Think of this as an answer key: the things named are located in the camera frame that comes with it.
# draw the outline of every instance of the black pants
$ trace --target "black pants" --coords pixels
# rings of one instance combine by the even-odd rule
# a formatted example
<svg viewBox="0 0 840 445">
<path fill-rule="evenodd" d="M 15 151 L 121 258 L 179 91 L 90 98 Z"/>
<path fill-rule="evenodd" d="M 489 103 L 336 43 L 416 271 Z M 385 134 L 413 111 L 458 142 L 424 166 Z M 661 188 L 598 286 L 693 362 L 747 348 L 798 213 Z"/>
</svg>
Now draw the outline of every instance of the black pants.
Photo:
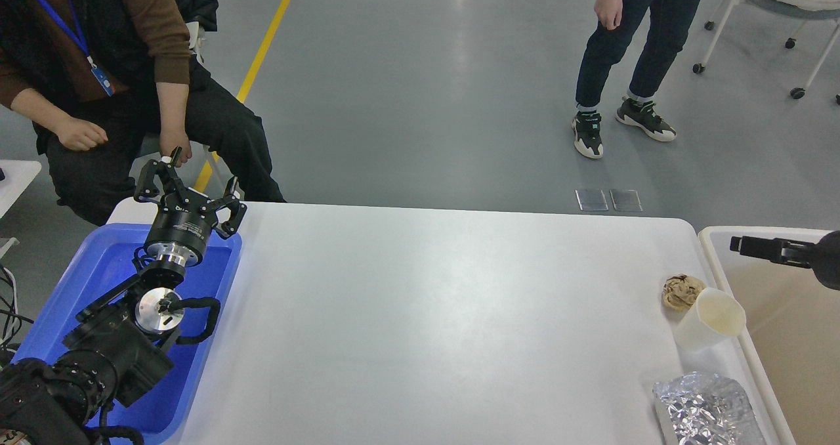
<svg viewBox="0 0 840 445">
<path fill-rule="evenodd" d="M 609 32 L 599 23 L 586 43 L 580 63 L 576 99 L 584 107 L 600 103 L 600 93 L 613 64 L 621 61 L 633 34 L 650 9 L 650 32 L 633 72 L 630 92 L 653 97 L 688 38 L 700 0 L 623 0 L 621 24 Z"/>
<path fill-rule="evenodd" d="M 153 87 L 133 89 L 82 104 L 73 116 L 101 126 L 108 142 L 88 152 L 73 152 L 49 134 L 46 155 L 50 176 L 55 194 L 76 215 L 101 226 L 119 201 L 134 194 L 131 164 L 145 134 L 160 132 L 157 94 Z M 186 134 L 219 153 L 240 178 L 248 200 L 285 202 L 277 182 L 271 179 L 262 120 L 216 83 L 195 59 L 186 104 Z"/>
</svg>

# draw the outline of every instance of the id badge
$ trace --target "id badge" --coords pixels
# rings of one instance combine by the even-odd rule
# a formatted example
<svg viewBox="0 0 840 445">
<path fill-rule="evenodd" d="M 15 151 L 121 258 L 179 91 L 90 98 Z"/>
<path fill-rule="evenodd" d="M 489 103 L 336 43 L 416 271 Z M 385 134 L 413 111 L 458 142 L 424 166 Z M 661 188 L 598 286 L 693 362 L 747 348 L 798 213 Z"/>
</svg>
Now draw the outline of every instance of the id badge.
<svg viewBox="0 0 840 445">
<path fill-rule="evenodd" d="M 99 85 L 102 86 L 102 89 L 105 90 L 105 93 L 107 93 L 108 97 L 113 96 L 115 92 L 114 84 L 111 84 L 111 79 L 108 79 L 108 76 L 105 75 L 105 72 L 103 72 L 102 69 L 99 68 L 91 68 L 91 72 L 93 73 L 93 77 L 95 77 L 96 80 L 99 81 Z"/>
</svg>

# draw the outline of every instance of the brown sleeve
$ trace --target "brown sleeve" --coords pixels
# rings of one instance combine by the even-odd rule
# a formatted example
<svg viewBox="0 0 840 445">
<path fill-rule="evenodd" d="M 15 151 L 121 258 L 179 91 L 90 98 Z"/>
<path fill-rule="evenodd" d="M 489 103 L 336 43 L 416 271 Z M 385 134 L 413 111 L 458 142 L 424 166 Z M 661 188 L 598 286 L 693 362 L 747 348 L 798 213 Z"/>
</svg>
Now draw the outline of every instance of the brown sleeve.
<svg viewBox="0 0 840 445">
<path fill-rule="evenodd" d="M 12 101 L 20 91 L 31 87 L 32 84 L 20 74 L 17 66 L 9 62 L 3 50 L 0 50 L 0 104 L 11 109 Z"/>
<path fill-rule="evenodd" d="M 155 58 L 155 82 L 189 84 L 190 32 L 175 0 L 123 0 L 138 35 Z"/>
</svg>

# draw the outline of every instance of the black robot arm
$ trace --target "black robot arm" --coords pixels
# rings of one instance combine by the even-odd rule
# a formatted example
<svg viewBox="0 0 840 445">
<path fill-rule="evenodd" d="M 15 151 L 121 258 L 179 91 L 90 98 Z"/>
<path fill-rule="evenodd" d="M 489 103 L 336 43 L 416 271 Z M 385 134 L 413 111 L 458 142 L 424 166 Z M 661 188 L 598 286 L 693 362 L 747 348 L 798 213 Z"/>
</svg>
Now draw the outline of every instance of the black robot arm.
<svg viewBox="0 0 840 445">
<path fill-rule="evenodd" d="M 729 249 L 777 265 L 810 268 L 823 286 L 840 290 L 840 230 L 823 236 L 816 244 L 786 238 L 733 236 Z"/>
<path fill-rule="evenodd" d="M 246 210 L 235 179 L 217 200 L 184 186 L 171 164 L 179 153 L 177 148 L 170 158 L 149 161 L 141 172 L 135 199 L 156 203 L 158 212 L 138 248 L 146 254 L 135 253 L 137 274 L 76 314 L 79 325 L 64 338 L 68 351 L 55 364 L 25 358 L 0 371 L 0 430 L 33 445 L 99 445 L 110 437 L 143 443 L 134 429 L 109 427 L 108 412 L 114 400 L 131 406 L 166 376 L 174 366 L 166 356 L 171 347 L 200 343 L 213 333 L 218 299 L 181 299 L 175 289 L 186 269 L 203 259 L 212 232 L 234 235 Z M 230 211 L 222 224 L 219 209 Z M 210 310 L 195 337 L 180 335 L 186 308 Z M 87 427 L 96 413 L 99 427 Z"/>
</svg>

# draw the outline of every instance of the white paper cup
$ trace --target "white paper cup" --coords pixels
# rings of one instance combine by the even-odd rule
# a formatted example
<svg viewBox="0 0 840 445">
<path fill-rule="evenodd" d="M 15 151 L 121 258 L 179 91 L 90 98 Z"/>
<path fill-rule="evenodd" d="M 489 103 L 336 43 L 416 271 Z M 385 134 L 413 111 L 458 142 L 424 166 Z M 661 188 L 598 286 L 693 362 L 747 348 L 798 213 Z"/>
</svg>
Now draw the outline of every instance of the white paper cup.
<svg viewBox="0 0 840 445">
<path fill-rule="evenodd" d="M 681 349 L 697 352 L 744 330 L 747 314 L 728 293 L 703 289 L 683 320 L 674 329 L 674 340 Z"/>
</svg>

